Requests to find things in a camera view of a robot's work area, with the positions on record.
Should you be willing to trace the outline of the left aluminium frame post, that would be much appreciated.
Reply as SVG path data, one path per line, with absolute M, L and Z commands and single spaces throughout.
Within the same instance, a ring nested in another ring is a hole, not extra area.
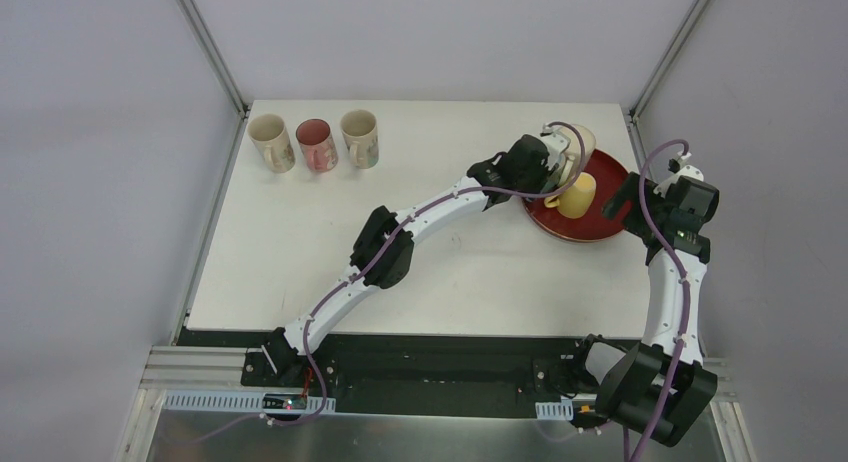
M 196 0 L 175 1 L 230 105 L 241 119 L 246 119 L 250 104 L 239 89 Z

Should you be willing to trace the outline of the red round tray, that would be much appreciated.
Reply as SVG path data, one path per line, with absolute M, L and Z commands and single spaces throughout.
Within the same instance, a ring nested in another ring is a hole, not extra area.
M 587 213 L 581 218 L 569 219 L 554 208 L 546 208 L 541 199 L 524 201 L 525 212 L 538 227 L 556 238 L 573 242 L 601 241 L 624 230 L 624 216 L 619 214 L 612 220 L 606 219 L 602 208 L 629 172 L 617 159 L 600 149 L 593 152 L 585 171 L 597 182 L 596 194 Z

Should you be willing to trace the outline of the yellow mug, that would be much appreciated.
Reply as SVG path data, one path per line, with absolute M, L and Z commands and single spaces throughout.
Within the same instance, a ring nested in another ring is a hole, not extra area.
M 596 188 L 595 178 L 583 172 L 574 184 L 560 195 L 545 198 L 543 205 L 545 208 L 555 209 L 565 218 L 578 219 L 588 212 L 594 200 Z

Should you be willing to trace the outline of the cream floral mug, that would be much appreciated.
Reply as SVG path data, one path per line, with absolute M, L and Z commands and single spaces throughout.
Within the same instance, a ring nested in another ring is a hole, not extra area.
M 287 126 L 280 116 L 262 114 L 255 117 L 248 124 L 247 134 L 270 171 L 281 174 L 294 167 L 295 156 Z

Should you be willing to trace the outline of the right aluminium frame post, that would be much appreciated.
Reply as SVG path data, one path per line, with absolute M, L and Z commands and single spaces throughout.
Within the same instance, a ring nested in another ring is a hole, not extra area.
M 669 74 L 680 54 L 685 49 L 689 39 L 698 27 L 699 22 L 709 9 L 713 0 L 693 0 L 685 12 L 677 29 L 673 33 L 667 47 L 644 84 L 636 101 L 628 111 L 631 121 L 637 124 L 651 104 L 660 85 Z

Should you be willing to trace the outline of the aluminium frame post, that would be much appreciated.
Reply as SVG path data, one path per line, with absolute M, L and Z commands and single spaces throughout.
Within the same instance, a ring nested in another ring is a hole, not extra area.
M 196 0 L 175 1 L 230 105 L 241 119 L 246 119 L 250 104 L 239 89 Z
M 677 29 L 673 33 L 667 47 L 644 84 L 636 101 L 628 111 L 631 121 L 637 124 L 651 104 L 660 85 L 669 74 L 680 54 L 685 49 L 689 39 L 698 27 L 699 22 L 709 9 L 713 0 L 693 0 L 685 12 Z

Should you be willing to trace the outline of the cream green mug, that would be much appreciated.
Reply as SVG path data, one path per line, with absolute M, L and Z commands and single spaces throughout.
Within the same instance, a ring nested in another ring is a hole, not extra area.
M 376 116 L 363 109 L 346 113 L 340 129 L 353 164 L 370 169 L 379 161 L 378 124 Z

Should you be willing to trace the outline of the pink mug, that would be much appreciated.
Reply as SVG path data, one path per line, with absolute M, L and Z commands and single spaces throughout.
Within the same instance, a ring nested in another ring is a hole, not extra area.
M 311 171 L 324 173 L 337 166 L 338 153 L 326 121 L 317 118 L 305 120 L 297 127 L 296 138 Z

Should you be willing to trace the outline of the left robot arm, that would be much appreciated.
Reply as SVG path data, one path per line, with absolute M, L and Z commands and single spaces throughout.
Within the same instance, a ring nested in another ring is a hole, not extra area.
M 308 356 L 362 300 L 403 280 L 417 245 L 451 222 L 512 197 L 537 198 L 560 178 L 571 140 L 547 130 L 521 136 L 506 152 L 473 164 L 441 194 L 408 209 L 380 206 L 362 227 L 349 265 L 312 309 L 271 332 L 260 346 L 266 371 L 281 386 L 297 384 Z

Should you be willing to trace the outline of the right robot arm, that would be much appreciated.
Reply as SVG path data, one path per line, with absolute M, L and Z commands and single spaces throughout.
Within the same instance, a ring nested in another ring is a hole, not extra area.
M 667 447 L 680 441 L 717 391 L 716 375 L 703 365 L 697 317 L 710 260 L 710 241 L 699 232 L 718 202 L 718 190 L 690 165 L 661 183 L 627 176 L 601 214 L 620 217 L 647 249 L 646 327 L 630 349 L 590 335 L 567 366 L 573 387 L 598 387 L 601 416 Z

